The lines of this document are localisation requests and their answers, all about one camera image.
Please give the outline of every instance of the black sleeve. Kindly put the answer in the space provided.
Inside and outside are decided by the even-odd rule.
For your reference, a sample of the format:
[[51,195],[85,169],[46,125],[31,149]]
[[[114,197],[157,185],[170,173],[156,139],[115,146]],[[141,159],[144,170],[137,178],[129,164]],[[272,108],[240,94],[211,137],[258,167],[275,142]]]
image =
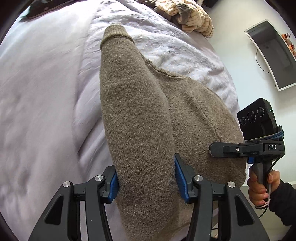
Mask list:
[[295,223],[296,189],[281,180],[279,187],[271,194],[270,198],[270,211],[280,217],[286,226]]

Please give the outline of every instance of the white bedsheet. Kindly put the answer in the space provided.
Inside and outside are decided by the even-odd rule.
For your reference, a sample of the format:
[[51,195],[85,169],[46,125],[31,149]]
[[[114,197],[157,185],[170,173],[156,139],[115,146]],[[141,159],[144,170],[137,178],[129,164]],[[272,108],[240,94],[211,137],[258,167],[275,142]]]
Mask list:
[[[0,45],[0,211],[20,241],[64,181],[85,182],[112,165],[99,44],[115,23],[157,66],[205,84],[234,116],[239,110],[233,81],[209,42],[134,0],[87,0],[19,18]],[[126,241],[116,204],[106,211],[113,240]]]

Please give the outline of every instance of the television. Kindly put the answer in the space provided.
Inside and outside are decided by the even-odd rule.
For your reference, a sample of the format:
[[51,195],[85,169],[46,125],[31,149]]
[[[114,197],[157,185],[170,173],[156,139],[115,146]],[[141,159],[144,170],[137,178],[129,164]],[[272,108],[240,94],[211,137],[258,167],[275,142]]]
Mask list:
[[265,60],[278,91],[296,85],[296,59],[270,22],[263,20],[245,33]]

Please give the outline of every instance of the metal screw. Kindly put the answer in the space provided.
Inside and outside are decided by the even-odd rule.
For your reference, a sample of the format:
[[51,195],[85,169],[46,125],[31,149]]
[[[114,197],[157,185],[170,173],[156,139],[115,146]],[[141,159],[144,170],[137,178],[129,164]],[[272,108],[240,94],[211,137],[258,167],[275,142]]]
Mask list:
[[104,179],[104,177],[102,175],[97,175],[95,178],[94,178],[96,181],[100,182]]
[[228,182],[227,185],[228,185],[230,188],[234,188],[234,187],[235,187],[235,183],[234,183],[234,182]]
[[200,175],[196,175],[195,177],[194,177],[194,179],[196,180],[196,181],[202,181],[203,180],[203,177],[202,176],[200,176]]
[[63,187],[65,187],[65,188],[69,187],[70,185],[71,185],[71,182],[69,182],[69,181],[66,181],[63,183]]

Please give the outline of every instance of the human hand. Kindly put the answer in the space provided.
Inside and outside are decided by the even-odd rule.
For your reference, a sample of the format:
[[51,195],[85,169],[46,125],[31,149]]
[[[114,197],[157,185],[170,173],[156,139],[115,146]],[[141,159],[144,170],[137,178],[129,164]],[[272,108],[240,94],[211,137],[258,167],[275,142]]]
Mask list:
[[[264,199],[268,198],[268,193],[263,184],[257,183],[257,176],[253,171],[253,167],[249,169],[249,199],[255,206],[260,206],[265,203]],[[268,174],[268,183],[271,183],[271,192],[275,191],[280,184],[280,172],[272,171]]]

